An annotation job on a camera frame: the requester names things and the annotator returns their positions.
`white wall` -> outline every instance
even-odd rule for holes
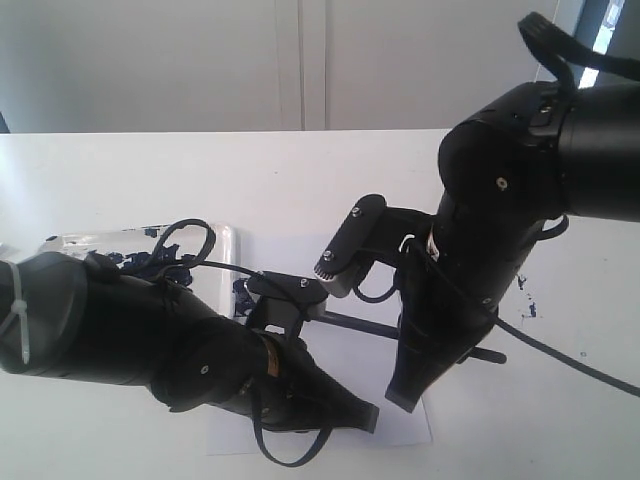
[[[453,126],[537,65],[516,23],[583,0],[0,0],[13,132]]]

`black strap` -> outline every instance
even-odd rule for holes
[[[333,428],[329,425],[322,427],[318,432],[318,436],[314,440],[313,445],[311,445],[307,453],[305,453],[300,459],[291,463],[281,462],[271,455],[269,450],[267,450],[267,446],[264,444],[264,436],[262,435],[262,397],[260,395],[260,387],[257,383],[258,382],[254,381],[251,386],[251,419],[253,420],[253,433],[255,434],[256,442],[258,443],[258,447],[262,454],[273,463],[277,463],[282,467],[300,467],[312,460],[313,457],[322,450],[322,447],[327,443],[327,440],[329,440],[329,436],[331,435]]]
[[[573,74],[562,60],[640,81],[640,62],[631,58],[602,55],[585,47],[549,20],[532,12],[518,22],[518,29],[531,54],[560,81],[575,90]]]

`paper sheet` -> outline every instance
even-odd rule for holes
[[[308,275],[330,235],[288,238],[259,238],[241,235],[243,266],[260,270]],[[386,291],[392,270],[374,268],[363,284],[364,293],[377,296]],[[387,325],[395,325],[400,301],[392,297],[379,305],[360,302],[355,297],[330,298],[327,309]],[[301,337],[307,342],[316,363],[360,398],[377,405],[380,416],[372,435],[355,430],[336,430],[326,448],[369,448],[428,443],[431,433],[422,402],[408,414],[384,398],[395,363],[396,342],[331,325],[310,322]],[[224,410],[211,409],[207,453],[209,455],[258,452],[251,420]],[[265,432],[268,448],[286,452],[291,458],[304,453],[316,433],[271,434]]]

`screw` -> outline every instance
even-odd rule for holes
[[[507,189],[507,187],[509,186],[509,183],[507,182],[507,179],[504,177],[498,177],[496,178],[496,185],[498,186],[498,188],[501,191],[505,191]]]

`zip tie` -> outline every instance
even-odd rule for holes
[[[22,362],[26,365],[29,363],[29,357],[31,356],[31,347],[29,346],[29,324],[27,322],[27,302],[22,299],[22,281],[20,279],[20,270],[15,263],[5,261],[11,269],[11,275],[13,276],[13,292],[14,300],[11,304],[11,311],[0,322],[0,336],[6,332],[14,318],[20,319],[20,342],[22,346]]]

